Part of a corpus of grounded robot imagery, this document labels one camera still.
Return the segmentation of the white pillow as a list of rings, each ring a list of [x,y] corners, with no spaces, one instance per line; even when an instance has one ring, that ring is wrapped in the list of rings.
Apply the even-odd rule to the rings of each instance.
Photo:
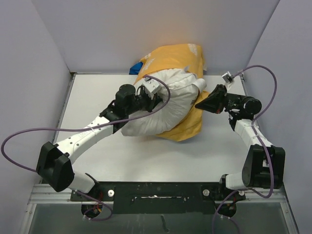
[[[156,105],[161,110],[150,116],[129,121],[122,129],[126,137],[159,136],[175,141],[191,138],[200,132],[202,111],[194,107],[196,101],[204,99],[207,84],[203,78],[184,69],[167,69],[151,76],[163,81],[170,90],[171,97],[164,86],[158,91],[162,101]]]

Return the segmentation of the blue yellow Mickey pillowcase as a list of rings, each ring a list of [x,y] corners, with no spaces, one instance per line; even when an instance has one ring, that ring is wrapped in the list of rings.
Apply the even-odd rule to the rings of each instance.
[[[143,65],[137,75],[136,81],[134,82],[134,86],[136,88],[140,86],[141,80],[143,79],[145,75],[151,76],[151,74],[155,72],[167,70],[167,69],[184,69],[187,72],[196,74],[198,78],[203,78],[203,70],[204,70],[204,64],[205,64],[201,46],[196,45],[196,44],[190,44],[190,43],[166,45],[166,46],[159,47],[153,50],[152,52],[150,52],[145,57],[143,57],[140,60],[140,62]],[[168,99],[169,99],[171,97],[171,93],[170,93],[169,87],[167,87],[166,89],[168,92]],[[144,117],[143,114],[145,114],[144,111],[139,111],[139,112],[132,114],[131,118],[134,118],[134,117],[143,118]]]

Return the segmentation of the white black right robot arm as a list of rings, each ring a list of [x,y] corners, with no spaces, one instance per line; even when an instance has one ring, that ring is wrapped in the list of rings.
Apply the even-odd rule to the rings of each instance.
[[[234,190],[239,189],[281,188],[285,150],[269,142],[253,123],[254,116],[262,108],[259,100],[228,93],[226,86],[219,84],[195,107],[214,114],[227,112],[232,130],[241,137],[248,149],[242,171],[225,175],[225,182],[218,185],[217,193],[220,198],[229,199]]]

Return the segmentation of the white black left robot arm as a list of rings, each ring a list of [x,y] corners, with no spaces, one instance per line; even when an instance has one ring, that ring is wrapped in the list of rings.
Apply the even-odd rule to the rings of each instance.
[[[99,187],[90,176],[75,172],[72,165],[93,145],[120,130],[129,116],[138,111],[151,112],[161,101],[157,81],[145,81],[138,88],[124,84],[115,99],[84,130],[55,144],[45,143],[40,150],[36,172],[56,192],[67,188],[81,191],[88,200],[99,195]]]

